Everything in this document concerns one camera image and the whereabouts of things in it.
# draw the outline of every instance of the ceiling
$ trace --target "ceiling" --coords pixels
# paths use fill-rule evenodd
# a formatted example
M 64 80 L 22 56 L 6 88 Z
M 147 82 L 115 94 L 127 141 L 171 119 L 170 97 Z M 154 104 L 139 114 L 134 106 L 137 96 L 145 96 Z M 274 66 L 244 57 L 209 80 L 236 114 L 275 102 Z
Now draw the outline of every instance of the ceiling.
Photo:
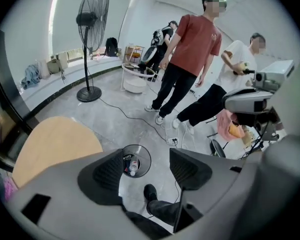
M 201 0 L 158 0 L 202 14 Z M 227 10 L 215 21 L 232 40 L 249 43 L 259 32 L 266 38 L 264 55 L 275 59 L 300 61 L 300 33 L 278 0 L 228 0 Z

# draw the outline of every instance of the white t-shirt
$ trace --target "white t-shirt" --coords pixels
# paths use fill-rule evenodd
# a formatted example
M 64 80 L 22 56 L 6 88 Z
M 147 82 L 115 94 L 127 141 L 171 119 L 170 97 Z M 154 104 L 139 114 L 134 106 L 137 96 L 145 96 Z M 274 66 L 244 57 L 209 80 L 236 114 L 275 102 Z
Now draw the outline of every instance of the white t-shirt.
M 249 70 L 257 71 L 256 59 L 243 42 L 236 40 L 225 51 L 232 53 L 230 58 L 232 64 L 242 61 L 248 63 Z M 221 86 L 228 93 L 234 89 L 245 88 L 247 81 L 251 78 L 254 78 L 253 74 L 235 75 L 234 71 L 224 64 L 215 84 Z

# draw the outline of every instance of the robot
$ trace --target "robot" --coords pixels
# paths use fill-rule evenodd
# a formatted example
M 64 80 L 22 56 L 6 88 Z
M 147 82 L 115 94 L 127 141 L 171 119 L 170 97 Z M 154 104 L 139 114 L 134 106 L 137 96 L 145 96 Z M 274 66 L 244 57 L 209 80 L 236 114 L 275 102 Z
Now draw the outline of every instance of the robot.
M 293 61 L 275 62 L 256 74 L 253 88 L 228 93 L 224 107 L 239 123 L 260 125 L 262 138 L 271 139 L 280 120 L 269 98 L 292 70 Z M 182 148 L 169 152 L 181 188 L 171 240 L 247 238 L 278 215 L 300 186 L 300 138 L 295 136 L 246 160 Z M 123 168 L 122 149 L 56 164 L 19 189 L 7 209 L 35 239 L 148 240 L 123 212 Z

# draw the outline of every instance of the concrete floor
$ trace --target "concrete floor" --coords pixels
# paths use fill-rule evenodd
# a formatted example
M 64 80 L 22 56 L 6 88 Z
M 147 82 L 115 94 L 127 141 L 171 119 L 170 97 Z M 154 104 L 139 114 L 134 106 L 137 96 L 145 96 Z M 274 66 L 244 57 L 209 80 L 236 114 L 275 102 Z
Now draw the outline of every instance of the concrete floor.
M 120 91 L 122 70 L 114 70 L 93 79 L 94 86 L 102 90 L 101 99 L 113 106 L 120 107 L 128 116 L 142 118 L 156 127 L 162 137 L 177 137 L 178 131 L 171 128 L 171 120 L 188 105 L 196 101 L 192 93 L 176 106 L 175 110 L 165 118 L 165 130 L 155 123 L 158 113 L 145 111 L 145 106 L 152 103 L 157 97 L 161 82 L 148 82 L 147 89 L 142 94 L 134 94 L 128 91 Z M 84 124 L 95 132 L 104 151 L 123 148 L 130 144 L 139 144 L 147 148 L 152 158 L 152 165 L 149 172 L 140 178 L 130 178 L 122 175 L 119 186 L 119 195 L 123 198 L 123 203 L 128 211 L 139 213 L 145 217 L 150 217 L 146 211 L 146 203 L 143 196 L 144 186 L 148 183 L 153 184 L 158 193 L 158 199 L 167 202 L 175 202 L 180 191 L 175 186 L 175 178 L 169 169 L 169 148 L 156 131 L 141 120 L 128 119 L 123 113 L 114 107 L 110 107 L 101 100 L 91 103 L 82 103 L 77 100 L 77 91 L 84 87 L 85 83 L 75 86 L 68 90 L 53 102 L 42 109 L 36 118 L 39 121 L 54 116 L 65 116 Z M 216 132 L 217 123 L 202 122 L 195 127 L 194 139 L 187 132 L 185 134 L 185 125 L 179 127 L 179 143 L 181 148 L 182 139 L 183 148 L 210 155 L 210 140 L 207 138 Z M 219 135 L 216 139 L 223 146 L 226 141 Z M 243 153 L 243 143 L 241 139 L 231 141 L 225 148 L 228 158 L 237 159 Z M 152 217 L 151 220 L 158 222 L 168 231 L 172 232 L 173 228 Z

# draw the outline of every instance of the tile floor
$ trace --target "tile floor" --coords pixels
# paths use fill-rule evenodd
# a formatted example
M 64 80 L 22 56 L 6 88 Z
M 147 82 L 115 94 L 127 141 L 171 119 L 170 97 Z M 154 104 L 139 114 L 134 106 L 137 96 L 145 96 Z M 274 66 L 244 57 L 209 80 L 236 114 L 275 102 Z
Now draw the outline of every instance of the tile floor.
M 147 89 L 142 94 L 134 94 L 128 91 L 120 91 L 122 70 L 117 69 L 93 79 L 94 86 L 102 90 L 102 100 L 120 107 L 129 117 L 142 118 L 154 126 L 162 137 L 177 137 L 179 134 L 178 147 L 181 148 L 182 139 L 183 148 L 197 151 L 203 154 L 210 154 L 210 140 L 207 138 L 216 132 L 216 121 L 200 123 L 195 128 L 194 139 L 187 132 L 185 134 L 185 125 L 181 124 L 179 132 L 171 126 L 171 120 L 188 105 L 196 101 L 192 93 L 176 106 L 175 110 L 165 118 L 165 130 L 156 125 L 155 118 L 157 113 L 145 111 L 145 106 L 151 104 L 157 97 L 161 82 L 148 82 Z M 146 211 L 146 203 L 143 196 L 143 188 L 146 184 L 153 184 L 158 193 L 158 199 L 167 202 L 175 202 L 180 191 L 175 178 L 169 169 L 169 148 L 156 131 L 141 120 L 128 119 L 123 113 L 114 107 L 103 103 L 100 99 L 91 103 L 82 103 L 77 100 L 77 91 L 85 86 L 85 83 L 75 86 L 68 90 L 57 99 L 49 103 L 37 115 L 37 119 L 42 121 L 53 116 L 66 116 L 75 121 L 86 125 L 92 129 L 98 137 L 104 151 L 123 148 L 130 144 L 139 144 L 148 149 L 152 158 L 152 165 L 149 172 L 140 178 L 130 178 L 122 175 L 119 186 L 119 195 L 122 196 L 125 207 L 128 211 L 139 213 L 145 217 L 150 217 Z M 219 135 L 214 136 L 223 146 L 226 141 Z M 231 141 L 226 147 L 226 154 L 229 158 L 240 157 L 243 151 L 241 139 Z M 172 227 L 162 221 L 152 217 L 151 220 L 158 222 L 167 230 L 172 232 Z

